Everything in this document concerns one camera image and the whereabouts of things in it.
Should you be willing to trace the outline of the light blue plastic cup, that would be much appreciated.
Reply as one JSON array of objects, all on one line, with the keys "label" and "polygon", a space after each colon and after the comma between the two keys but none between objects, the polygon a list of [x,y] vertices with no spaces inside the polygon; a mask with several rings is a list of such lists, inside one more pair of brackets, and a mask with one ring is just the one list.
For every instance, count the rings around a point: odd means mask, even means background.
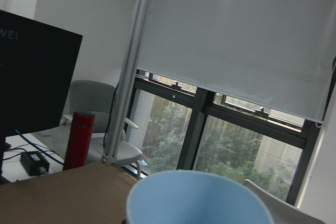
[{"label": "light blue plastic cup", "polygon": [[242,184],[193,170],[141,179],[126,203],[126,223],[273,223],[265,204]]}]

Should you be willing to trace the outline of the grey white office chair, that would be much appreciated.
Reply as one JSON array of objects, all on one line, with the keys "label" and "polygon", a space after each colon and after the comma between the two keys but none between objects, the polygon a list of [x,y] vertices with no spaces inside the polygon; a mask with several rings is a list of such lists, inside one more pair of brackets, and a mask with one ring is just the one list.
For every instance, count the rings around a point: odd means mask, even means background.
[{"label": "grey white office chair", "polygon": [[[69,89],[70,113],[90,112],[95,115],[93,133],[105,133],[107,131],[111,115],[111,103],[115,87],[106,83],[91,80],[75,80]],[[126,142],[125,131],[122,131],[116,164],[119,166],[136,164],[137,180],[141,177],[139,160],[142,152]]]}]

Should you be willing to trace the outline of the black computer monitor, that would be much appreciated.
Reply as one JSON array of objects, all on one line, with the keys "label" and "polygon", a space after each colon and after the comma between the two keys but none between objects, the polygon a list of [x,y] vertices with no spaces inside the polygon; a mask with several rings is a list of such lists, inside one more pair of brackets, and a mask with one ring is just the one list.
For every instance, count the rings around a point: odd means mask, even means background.
[{"label": "black computer monitor", "polygon": [[1,11],[1,143],[57,127],[83,36]]}]

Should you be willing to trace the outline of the aluminium frame post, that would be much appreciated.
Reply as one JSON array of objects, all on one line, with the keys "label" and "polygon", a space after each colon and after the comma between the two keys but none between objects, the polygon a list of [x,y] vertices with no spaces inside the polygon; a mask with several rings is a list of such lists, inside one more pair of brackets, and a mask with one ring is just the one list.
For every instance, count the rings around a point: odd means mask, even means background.
[{"label": "aluminium frame post", "polygon": [[119,142],[121,140],[135,80],[135,73],[138,67],[138,51],[148,3],[149,0],[136,0],[135,2],[131,35],[120,74],[119,85],[115,93],[115,101],[112,106],[112,118],[101,157],[102,162],[106,165],[115,164],[117,161]]}]

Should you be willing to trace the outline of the white roller window blind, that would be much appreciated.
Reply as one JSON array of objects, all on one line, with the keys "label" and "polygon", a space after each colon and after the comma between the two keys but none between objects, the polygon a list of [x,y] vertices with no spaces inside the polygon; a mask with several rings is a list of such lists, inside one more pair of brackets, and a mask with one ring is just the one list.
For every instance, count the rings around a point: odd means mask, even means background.
[{"label": "white roller window blind", "polygon": [[322,122],[335,0],[150,0],[139,69]]}]

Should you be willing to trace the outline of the red thermos bottle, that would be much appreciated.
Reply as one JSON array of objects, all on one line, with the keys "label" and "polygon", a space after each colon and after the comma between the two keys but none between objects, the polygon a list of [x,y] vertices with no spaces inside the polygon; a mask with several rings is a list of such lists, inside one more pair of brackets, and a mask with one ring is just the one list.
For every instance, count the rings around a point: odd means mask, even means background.
[{"label": "red thermos bottle", "polygon": [[92,112],[73,113],[62,170],[78,168],[86,164],[94,122],[95,115]]}]

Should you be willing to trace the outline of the black window frame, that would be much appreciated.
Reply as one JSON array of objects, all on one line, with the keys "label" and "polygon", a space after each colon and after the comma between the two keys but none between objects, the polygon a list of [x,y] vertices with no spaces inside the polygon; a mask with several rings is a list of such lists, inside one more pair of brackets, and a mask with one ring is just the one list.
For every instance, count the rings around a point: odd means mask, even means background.
[{"label": "black window frame", "polygon": [[250,179],[295,205],[320,124],[222,93],[138,70],[129,142],[143,152],[142,174],[193,169]]}]

